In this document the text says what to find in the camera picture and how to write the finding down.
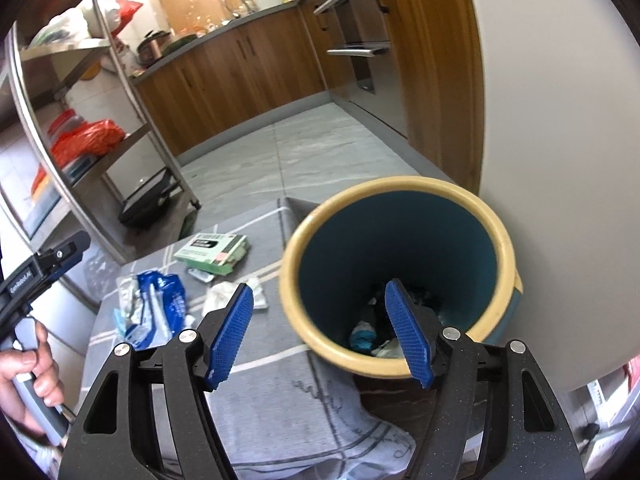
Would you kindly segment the small white crumpled tissue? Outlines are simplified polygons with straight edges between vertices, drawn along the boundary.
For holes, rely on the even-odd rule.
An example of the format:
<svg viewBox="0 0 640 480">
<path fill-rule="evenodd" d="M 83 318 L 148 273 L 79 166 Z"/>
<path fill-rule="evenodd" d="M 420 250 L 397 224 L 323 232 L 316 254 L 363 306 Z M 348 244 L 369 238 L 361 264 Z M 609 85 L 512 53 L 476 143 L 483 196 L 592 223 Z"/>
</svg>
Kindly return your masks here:
<svg viewBox="0 0 640 480">
<path fill-rule="evenodd" d="M 258 278 L 256 278 L 256 276 L 252 276 L 245 282 L 245 284 L 247 284 L 253 292 L 254 309 L 267 310 L 268 302 L 264 294 L 262 283 Z M 202 307 L 202 316 L 209 314 L 209 312 L 224 310 L 238 288 L 239 284 L 227 281 L 215 284 L 206 294 Z"/>
</svg>

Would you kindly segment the blue white snack wrapper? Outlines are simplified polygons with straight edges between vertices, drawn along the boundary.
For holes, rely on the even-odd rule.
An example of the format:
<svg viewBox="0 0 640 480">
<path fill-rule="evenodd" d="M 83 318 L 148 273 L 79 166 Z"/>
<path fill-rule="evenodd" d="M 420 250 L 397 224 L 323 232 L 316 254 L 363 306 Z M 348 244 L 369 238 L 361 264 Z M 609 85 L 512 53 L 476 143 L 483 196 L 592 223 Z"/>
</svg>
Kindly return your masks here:
<svg viewBox="0 0 640 480">
<path fill-rule="evenodd" d="M 186 291 L 177 274 L 149 270 L 116 284 L 116 330 L 134 350 L 163 346 L 186 326 Z"/>
</svg>

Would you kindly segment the stainless steel shelf rack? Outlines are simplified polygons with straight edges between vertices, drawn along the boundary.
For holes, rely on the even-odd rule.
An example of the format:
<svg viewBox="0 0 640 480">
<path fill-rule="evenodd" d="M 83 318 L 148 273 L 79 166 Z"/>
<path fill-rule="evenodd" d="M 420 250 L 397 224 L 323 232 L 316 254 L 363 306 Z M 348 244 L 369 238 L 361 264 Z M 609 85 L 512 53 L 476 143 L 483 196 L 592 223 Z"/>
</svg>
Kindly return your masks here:
<svg viewBox="0 0 640 480">
<path fill-rule="evenodd" d="M 33 250 L 84 229 L 92 250 L 126 263 L 178 240 L 200 206 L 116 62 L 110 28 L 118 11 L 115 0 L 26 0 L 2 41 L 1 130 L 25 142 L 27 169 L 18 185 L 1 180 L 1 208 Z M 102 61 L 116 62 L 112 74 L 128 120 L 118 110 L 88 114 L 68 102 Z M 125 130 L 122 143 L 103 157 L 84 155 L 58 168 L 51 155 L 58 136 L 101 119 Z M 123 226 L 124 200 L 163 168 L 179 183 L 166 214 L 147 230 Z"/>
</svg>

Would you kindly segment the stainless steel oven drawers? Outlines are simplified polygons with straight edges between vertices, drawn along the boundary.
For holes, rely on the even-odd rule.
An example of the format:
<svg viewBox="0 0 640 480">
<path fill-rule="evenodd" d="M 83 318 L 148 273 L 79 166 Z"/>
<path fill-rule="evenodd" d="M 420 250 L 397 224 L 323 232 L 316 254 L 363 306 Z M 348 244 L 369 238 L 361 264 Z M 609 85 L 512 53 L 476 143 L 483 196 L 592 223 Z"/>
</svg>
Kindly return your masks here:
<svg viewBox="0 0 640 480">
<path fill-rule="evenodd" d="M 311 10 L 332 90 L 406 136 L 398 70 L 378 0 L 312 0 Z"/>
</svg>

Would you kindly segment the green white cardboard box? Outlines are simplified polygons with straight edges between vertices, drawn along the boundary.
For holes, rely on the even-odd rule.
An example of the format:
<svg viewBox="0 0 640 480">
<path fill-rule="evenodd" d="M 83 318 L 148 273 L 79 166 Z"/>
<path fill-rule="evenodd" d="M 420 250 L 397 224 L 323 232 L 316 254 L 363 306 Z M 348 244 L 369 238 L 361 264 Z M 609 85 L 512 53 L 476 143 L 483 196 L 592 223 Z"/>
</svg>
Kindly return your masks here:
<svg viewBox="0 0 640 480">
<path fill-rule="evenodd" d="M 250 244 L 242 234 L 198 233 L 175 252 L 189 268 L 226 276 L 245 257 Z"/>
</svg>

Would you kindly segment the grey checked floor mat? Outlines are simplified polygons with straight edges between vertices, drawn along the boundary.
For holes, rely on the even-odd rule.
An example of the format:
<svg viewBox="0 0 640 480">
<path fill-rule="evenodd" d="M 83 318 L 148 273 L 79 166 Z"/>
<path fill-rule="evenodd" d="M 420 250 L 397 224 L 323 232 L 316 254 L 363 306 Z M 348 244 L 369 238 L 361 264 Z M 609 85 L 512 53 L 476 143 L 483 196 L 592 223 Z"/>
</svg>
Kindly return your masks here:
<svg viewBox="0 0 640 480">
<path fill-rule="evenodd" d="M 207 403 L 241 479 L 391 479 L 416 444 L 370 415 L 352 375 L 311 352 L 279 296 L 284 248 L 314 203 L 278 198 L 210 226 L 239 233 L 250 248 L 228 282 L 257 286 L 265 298 L 250 321 L 229 378 Z"/>
</svg>

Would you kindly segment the kitchen faucet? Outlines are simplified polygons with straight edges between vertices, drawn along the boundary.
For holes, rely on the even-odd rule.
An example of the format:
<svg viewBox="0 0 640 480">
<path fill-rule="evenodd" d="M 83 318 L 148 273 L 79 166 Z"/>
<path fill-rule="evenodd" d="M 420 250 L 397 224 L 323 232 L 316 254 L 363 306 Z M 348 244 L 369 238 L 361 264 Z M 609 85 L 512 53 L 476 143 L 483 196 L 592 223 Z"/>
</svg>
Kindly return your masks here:
<svg viewBox="0 0 640 480">
<path fill-rule="evenodd" d="M 257 12 L 253 0 L 222 0 L 222 4 L 232 18 L 245 18 Z"/>
</svg>

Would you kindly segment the red plastic bag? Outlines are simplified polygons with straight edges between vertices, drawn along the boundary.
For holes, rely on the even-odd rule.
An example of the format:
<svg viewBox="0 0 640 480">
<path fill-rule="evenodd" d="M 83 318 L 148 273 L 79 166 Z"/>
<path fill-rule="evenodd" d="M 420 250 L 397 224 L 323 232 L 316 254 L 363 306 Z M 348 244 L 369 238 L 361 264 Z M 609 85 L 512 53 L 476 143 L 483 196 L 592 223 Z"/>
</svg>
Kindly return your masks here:
<svg viewBox="0 0 640 480">
<path fill-rule="evenodd" d="M 126 132 L 111 119 L 84 122 L 74 130 L 61 133 L 54 141 L 51 155 L 58 168 L 63 169 L 80 156 L 103 157 L 122 143 Z"/>
</svg>

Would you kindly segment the small blister pack strip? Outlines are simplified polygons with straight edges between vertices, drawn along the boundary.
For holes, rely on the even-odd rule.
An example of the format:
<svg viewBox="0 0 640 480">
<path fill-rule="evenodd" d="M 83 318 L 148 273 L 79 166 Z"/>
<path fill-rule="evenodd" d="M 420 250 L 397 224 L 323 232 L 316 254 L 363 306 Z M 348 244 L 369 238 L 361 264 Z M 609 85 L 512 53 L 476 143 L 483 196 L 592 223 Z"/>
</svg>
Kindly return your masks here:
<svg viewBox="0 0 640 480">
<path fill-rule="evenodd" d="M 187 268 L 186 272 L 188 272 L 191 278 L 194 278 L 194 280 L 197 280 L 204 284 L 209 284 L 215 279 L 214 274 L 208 273 L 200 269 Z"/>
</svg>

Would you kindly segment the wooden kitchen cabinets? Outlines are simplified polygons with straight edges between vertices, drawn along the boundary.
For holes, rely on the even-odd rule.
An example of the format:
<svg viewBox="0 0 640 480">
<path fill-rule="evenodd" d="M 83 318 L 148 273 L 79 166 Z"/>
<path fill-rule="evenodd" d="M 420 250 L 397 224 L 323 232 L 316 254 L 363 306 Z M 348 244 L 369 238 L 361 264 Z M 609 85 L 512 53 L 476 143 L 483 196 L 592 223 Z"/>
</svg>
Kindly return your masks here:
<svg viewBox="0 0 640 480">
<path fill-rule="evenodd" d="M 171 153 L 204 148 L 329 99 L 397 153 L 480 188 L 484 77 L 472 0 L 378 0 L 398 70 L 407 135 L 341 99 L 320 58 L 312 0 L 237 18 L 157 62 L 137 89 Z"/>
</svg>

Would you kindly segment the teal bin with yellow rim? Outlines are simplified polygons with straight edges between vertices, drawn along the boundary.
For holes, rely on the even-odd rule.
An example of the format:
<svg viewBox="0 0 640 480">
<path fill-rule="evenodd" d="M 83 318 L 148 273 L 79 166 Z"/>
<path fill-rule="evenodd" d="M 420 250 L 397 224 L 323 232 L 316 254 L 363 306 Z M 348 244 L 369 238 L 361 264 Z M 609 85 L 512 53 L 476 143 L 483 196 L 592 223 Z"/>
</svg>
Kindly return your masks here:
<svg viewBox="0 0 640 480">
<path fill-rule="evenodd" d="M 299 223 L 282 258 L 280 298 L 321 359 L 361 376 L 407 378 L 405 360 L 348 345 L 366 303 L 393 278 L 434 296 L 442 324 L 485 344 L 499 341 L 524 292 L 511 237 L 485 202 L 444 180 L 388 177 L 334 195 Z"/>
</svg>

